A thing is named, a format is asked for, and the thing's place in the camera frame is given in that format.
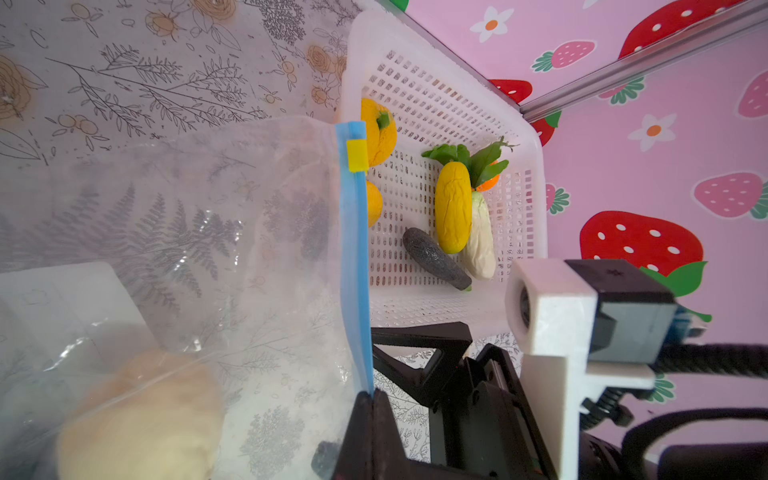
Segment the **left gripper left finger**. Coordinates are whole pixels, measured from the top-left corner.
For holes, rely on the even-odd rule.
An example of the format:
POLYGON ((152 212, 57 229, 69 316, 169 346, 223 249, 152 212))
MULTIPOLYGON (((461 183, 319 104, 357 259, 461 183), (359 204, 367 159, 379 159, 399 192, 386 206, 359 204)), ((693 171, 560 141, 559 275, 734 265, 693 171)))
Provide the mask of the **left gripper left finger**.
POLYGON ((371 395, 360 392, 341 444, 334 480, 371 480, 373 478, 373 413, 371 395))

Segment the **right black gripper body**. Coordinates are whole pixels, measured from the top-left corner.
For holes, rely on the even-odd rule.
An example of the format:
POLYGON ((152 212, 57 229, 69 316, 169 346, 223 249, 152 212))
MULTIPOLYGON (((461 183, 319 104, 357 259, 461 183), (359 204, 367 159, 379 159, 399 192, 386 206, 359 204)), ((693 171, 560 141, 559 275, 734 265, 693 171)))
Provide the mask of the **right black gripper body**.
POLYGON ((431 407, 429 479, 556 479, 509 353, 463 359, 431 407))

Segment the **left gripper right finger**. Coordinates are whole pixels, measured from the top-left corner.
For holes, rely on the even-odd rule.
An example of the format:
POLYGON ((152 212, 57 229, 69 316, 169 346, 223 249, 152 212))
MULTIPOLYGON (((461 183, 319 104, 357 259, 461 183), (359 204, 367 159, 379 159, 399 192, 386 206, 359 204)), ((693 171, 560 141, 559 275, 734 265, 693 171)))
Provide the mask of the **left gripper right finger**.
POLYGON ((377 389, 373 396, 372 478, 411 479, 410 460, 400 438, 388 395, 377 389))

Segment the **white daikon toy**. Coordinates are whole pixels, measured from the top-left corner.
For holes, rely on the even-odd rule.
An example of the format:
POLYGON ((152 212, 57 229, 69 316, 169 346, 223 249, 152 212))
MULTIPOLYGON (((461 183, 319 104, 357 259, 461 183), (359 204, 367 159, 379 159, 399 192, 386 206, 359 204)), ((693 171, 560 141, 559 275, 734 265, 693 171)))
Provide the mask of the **white daikon toy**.
POLYGON ((496 271, 496 256, 490 213, 481 192, 474 191, 469 240, 459 253, 461 262, 478 280, 491 280, 496 271))

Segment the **green leaf toy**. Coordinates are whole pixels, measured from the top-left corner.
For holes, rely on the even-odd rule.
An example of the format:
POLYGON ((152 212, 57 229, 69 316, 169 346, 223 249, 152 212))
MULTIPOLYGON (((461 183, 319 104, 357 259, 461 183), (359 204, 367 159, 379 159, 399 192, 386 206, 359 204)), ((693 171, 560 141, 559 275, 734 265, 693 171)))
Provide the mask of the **green leaf toy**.
POLYGON ((485 182, 485 179, 480 179, 480 177, 484 169, 494 161, 499 161, 498 167, 501 170, 501 174, 504 172, 509 165, 509 161, 501 160, 503 150, 508 149, 509 152, 512 152, 514 148, 515 145, 506 142, 504 137, 501 137, 499 140, 490 143, 473 154, 470 153, 468 147, 464 144, 442 144, 422 152, 421 156, 436 160, 442 166, 450 162, 463 164, 469 172, 471 187, 475 190, 478 184, 485 182))

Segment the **beige garlic toy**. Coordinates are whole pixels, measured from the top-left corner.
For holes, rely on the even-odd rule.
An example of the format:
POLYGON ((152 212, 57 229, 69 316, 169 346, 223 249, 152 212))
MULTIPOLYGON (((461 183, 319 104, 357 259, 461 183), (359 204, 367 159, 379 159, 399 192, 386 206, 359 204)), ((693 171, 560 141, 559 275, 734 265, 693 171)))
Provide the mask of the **beige garlic toy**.
POLYGON ((58 433, 62 479, 208 479, 223 429, 212 370, 155 350, 93 387, 58 433))

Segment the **clear zip top bag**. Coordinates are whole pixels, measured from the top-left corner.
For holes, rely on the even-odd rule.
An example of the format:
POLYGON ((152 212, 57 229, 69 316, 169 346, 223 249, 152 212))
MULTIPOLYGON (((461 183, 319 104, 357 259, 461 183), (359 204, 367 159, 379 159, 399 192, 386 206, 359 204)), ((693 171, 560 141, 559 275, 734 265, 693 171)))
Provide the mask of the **clear zip top bag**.
POLYGON ((373 386, 366 128, 283 117, 52 162, 1 149, 1 475, 161 350, 223 396, 208 479, 329 479, 373 386))

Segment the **yellow orange toy fruit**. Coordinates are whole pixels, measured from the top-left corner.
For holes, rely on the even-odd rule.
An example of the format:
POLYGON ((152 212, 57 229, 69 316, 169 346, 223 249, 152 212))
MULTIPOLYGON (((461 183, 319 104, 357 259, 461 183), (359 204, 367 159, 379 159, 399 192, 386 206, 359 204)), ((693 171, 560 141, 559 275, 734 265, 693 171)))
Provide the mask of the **yellow orange toy fruit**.
POLYGON ((397 143, 397 126, 393 114, 375 101, 363 98, 361 120, 367 134, 368 162, 373 168, 390 158, 397 143))

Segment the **orange tangerine toy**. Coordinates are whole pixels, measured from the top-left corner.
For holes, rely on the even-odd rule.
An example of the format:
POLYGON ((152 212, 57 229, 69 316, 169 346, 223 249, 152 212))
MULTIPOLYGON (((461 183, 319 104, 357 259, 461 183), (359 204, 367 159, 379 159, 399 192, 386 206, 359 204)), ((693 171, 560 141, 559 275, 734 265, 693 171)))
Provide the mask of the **orange tangerine toy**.
POLYGON ((494 161, 487 166, 480 179, 485 179, 485 182, 478 184, 475 190, 478 192, 485 192, 492 189, 499 181, 501 170, 498 167, 499 161, 494 161))

